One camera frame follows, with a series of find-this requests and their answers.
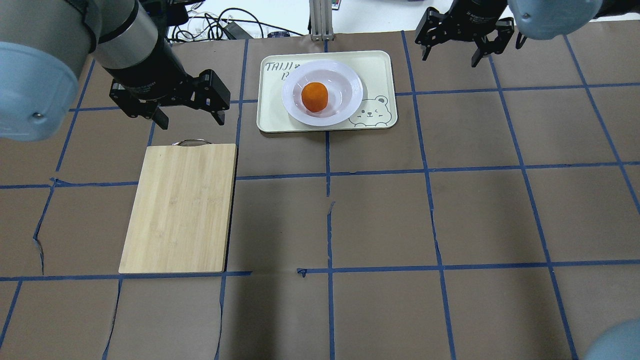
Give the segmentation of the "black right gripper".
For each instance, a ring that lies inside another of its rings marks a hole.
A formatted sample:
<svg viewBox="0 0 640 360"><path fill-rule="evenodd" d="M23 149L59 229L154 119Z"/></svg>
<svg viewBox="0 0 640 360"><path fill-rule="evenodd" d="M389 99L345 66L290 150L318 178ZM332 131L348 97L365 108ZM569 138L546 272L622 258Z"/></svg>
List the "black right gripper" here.
<svg viewBox="0 0 640 360"><path fill-rule="evenodd" d="M471 68L493 54L501 54L515 32L512 17L502 17L506 0L454 0L448 11L441 13L429 6L414 34L414 43L422 46L422 61L433 47L448 41L474 43Z"/></svg>

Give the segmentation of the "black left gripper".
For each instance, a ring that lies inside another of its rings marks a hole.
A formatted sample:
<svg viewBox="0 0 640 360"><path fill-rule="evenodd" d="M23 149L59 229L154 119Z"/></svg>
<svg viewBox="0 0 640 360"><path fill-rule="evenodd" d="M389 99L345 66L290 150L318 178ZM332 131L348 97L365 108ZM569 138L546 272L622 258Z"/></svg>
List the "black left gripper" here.
<svg viewBox="0 0 640 360"><path fill-rule="evenodd" d="M157 80L137 88L112 81L109 97L130 117L149 117L160 129L169 128L169 117L160 107L186 106L211 113L218 125L226 123L231 92L212 69L197 76L181 74L176 79Z"/></svg>

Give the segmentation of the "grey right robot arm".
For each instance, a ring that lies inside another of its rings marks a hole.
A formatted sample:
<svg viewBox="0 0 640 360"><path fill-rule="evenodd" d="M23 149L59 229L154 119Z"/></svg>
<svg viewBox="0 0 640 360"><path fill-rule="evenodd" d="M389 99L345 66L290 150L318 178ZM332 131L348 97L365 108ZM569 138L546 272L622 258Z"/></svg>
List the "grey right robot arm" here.
<svg viewBox="0 0 640 360"><path fill-rule="evenodd" d="M502 54L513 36L520 49L527 39L551 40L593 19L638 14L639 7L637 0L455 0L445 13L425 10L414 43L422 48L422 60L448 41L474 43L475 68L482 59Z"/></svg>

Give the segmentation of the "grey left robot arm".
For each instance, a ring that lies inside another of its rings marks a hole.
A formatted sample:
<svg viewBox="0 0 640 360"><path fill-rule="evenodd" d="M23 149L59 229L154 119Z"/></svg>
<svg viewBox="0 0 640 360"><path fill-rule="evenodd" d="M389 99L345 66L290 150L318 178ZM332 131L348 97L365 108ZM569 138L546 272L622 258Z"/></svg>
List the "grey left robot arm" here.
<svg viewBox="0 0 640 360"><path fill-rule="evenodd" d="M224 125L231 94L215 71L191 76L138 0L3 0L0 135L37 142L61 127L88 57L112 76L128 117L166 130L162 107L185 106Z"/></svg>

